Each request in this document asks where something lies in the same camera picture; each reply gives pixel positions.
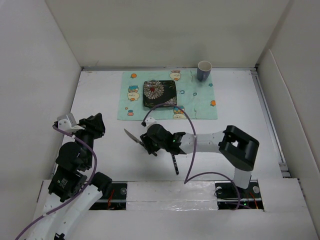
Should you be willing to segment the steel knife patterned handle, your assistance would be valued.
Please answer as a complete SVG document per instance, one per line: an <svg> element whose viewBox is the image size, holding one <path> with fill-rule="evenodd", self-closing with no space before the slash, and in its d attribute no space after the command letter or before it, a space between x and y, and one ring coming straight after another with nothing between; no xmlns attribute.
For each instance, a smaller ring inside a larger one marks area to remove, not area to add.
<svg viewBox="0 0 320 240"><path fill-rule="evenodd" d="M137 137L135 137L133 134L131 134L128 130L124 129L124 132L128 135L129 138L131 138L134 142L138 143L139 145L141 145L146 151L147 151L147 148L146 146L144 145L144 143L139 140Z"/></svg>

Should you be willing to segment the steel fork patterned handle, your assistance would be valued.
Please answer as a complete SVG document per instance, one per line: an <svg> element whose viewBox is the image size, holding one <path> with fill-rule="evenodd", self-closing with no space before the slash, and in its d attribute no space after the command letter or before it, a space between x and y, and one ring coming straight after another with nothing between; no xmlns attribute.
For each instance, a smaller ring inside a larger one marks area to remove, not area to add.
<svg viewBox="0 0 320 240"><path fill-rule="evenodd" d="M177 164L177 161L176 161L176 157L175 157L174 154L171 154L171 157L172 157L172 162L173 162L175 174L179 175L179 169L178 169L178 164Z"/></svg>

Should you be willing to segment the black floral square plate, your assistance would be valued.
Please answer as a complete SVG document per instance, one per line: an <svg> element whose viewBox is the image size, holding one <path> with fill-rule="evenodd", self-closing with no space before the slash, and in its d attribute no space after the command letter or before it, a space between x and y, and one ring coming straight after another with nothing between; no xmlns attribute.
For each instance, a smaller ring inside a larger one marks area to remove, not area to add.
<svg viewBox="0 0 320 240"><path fill-rule="evenodd" d="M177 105L177 88L174 80L149 80L143 83L143 106L161 108Z"/></svg>

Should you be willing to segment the green cartoon print cloth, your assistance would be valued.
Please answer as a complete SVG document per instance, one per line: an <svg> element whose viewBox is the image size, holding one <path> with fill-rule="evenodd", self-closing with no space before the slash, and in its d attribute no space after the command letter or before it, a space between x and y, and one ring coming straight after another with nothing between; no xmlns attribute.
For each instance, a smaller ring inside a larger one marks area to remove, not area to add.
<svg viewBox="0 0 320 240"><path fill-rule="evenodd" d="M151 80L173 80L177 105L159 107L151 117L158 120L200 120L218 118L212 78L200 82L194 69L125 71L122 74L117 119L141 121L151 110L143 105L143 84Z"/></svg>

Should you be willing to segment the purple ceramic mug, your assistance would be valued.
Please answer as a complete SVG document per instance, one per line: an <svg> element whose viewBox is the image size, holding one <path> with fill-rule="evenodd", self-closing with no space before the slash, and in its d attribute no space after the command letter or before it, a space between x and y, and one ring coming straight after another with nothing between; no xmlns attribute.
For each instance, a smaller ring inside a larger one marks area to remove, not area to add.
<svg viewBox="0 0 320 240"><path fill-rule="evenodd" d="M206 60L202 60L197 65L197 79L200 82L204 82L208 79L212 70L212 64Z"/></svg>

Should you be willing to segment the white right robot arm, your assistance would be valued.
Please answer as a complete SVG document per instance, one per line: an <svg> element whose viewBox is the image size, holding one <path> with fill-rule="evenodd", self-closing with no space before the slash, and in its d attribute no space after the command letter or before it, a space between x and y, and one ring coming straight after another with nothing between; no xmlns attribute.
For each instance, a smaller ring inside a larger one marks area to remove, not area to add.
<svg viewBox="0 0 320 240"><path fill-rule="evenodd" d="M237 197L249 192L260 143L234 125L216 133L191 134L170 133L160 124L153 124L140 136L149 154L162 149L172 155L196 153L217 153L223 155L234 167L231 191Z"/></svg>

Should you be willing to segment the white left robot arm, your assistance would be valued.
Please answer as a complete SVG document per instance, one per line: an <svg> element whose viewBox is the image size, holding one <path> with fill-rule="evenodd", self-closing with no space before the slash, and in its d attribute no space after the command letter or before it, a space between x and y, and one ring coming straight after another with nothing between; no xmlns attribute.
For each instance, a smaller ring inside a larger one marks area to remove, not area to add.
<svg viewBox="0 0 320 240"><path fill-rule="evenodd" d="M107 198L113 180L97 171L94 141L106 128L101 113L76 121L72 113L59 116L53 124L57 132L73 140L63 144L48 186L41 215L17 236L28 232L29 240L68 240L78 224L100 198Z"/></svg>

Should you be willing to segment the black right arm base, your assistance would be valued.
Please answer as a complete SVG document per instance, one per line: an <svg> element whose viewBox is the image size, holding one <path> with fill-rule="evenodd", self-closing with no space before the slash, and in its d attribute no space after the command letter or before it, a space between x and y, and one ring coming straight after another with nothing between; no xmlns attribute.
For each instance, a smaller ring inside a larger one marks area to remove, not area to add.
<svg viewBox="0 0 320 240"><path fill-rule="evenodd" d="M215 183L214 196L219 210L235 210L238 204L240 210L264 209L257 181L251 181L246 189L238 187L237 190L229 181L218 181Z"/></svg>

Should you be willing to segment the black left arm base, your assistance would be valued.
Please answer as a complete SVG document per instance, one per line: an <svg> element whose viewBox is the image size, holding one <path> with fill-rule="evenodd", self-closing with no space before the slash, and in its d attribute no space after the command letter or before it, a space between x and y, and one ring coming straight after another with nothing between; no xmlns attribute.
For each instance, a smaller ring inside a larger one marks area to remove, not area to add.
<svg viewBox="0 0 320 240"><path fill-rule="evenodd" d="M109 193L104 194L91 207L92 211L124 211L127 208L128 183L116 181Z"/></svg>

